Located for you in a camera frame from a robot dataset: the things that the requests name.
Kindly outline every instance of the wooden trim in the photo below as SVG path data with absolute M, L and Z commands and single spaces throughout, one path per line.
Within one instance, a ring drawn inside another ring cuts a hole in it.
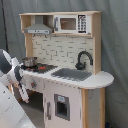
M 94 37 L 94 74 L 101 71 L 101 14 L 92 15 L 92 36 Z
M 84 36 L 91 37 L 89 34 L 72 34 L 72 33 L 52 33 L 53 35 L 67 35 L 67 36 Z
M 105 88 L 100 89 L 100 121 L 101 128 L 105 127 Z
M 82 12 L 47 12 L 47 13 L 23 13 L 19 15 L 72 15 L 72 14 L 95 14 L 101 13 L 101 11 L 82 11 Z
M 24 29 L 31 26 L 31 16 L 21 15 L 21 31 L 24 32 Z
M 35 93 L 35 91 L 32 91 L 32 92 L 28 93 L 28 96 L 31 96 L 34 93 Z
M 12 93 L 12 87 L 11 87 L 11 85 L 8 86 L 8 89 Z
M 26 57 L 33 57 L 32 34 L 25 33 Z
M 88 90 L 81 89 L 82 93 L 82 117 L 83 117 L 83 128 L 89 128 L 88 122 Z

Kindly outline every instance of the oven door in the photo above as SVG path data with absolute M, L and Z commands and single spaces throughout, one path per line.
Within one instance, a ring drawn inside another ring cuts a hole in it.
M 80 89 L 44 80 L 45 128 L 82 128 Z
M 55 33 L 78 33 L 78 15 L 55 15 Z

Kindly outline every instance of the cabinet handle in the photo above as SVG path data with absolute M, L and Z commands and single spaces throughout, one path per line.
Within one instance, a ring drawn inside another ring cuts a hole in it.
M 57 25 L 56 25 L 57 21 L 58 21 L 58 17 L 54 18 L 54 28 L 55 28 L 55 31 L 58 31 L 58 28 L 57 28 Z
M 51 120 L 51 115 L 50 115 L 50 102 L 47 103 L 47 117 L 48 117 L 48 120 Z

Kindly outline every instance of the cabinet door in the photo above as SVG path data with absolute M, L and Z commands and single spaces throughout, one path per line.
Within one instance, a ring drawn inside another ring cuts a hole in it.
M 45 128 L 82 128 L 81 90 L 44 81 Z

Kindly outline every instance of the oven window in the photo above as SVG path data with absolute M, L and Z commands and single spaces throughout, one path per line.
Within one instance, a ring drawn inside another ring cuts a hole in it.
M 76 30 L 75 18 L 60 18 L 61 30 Z

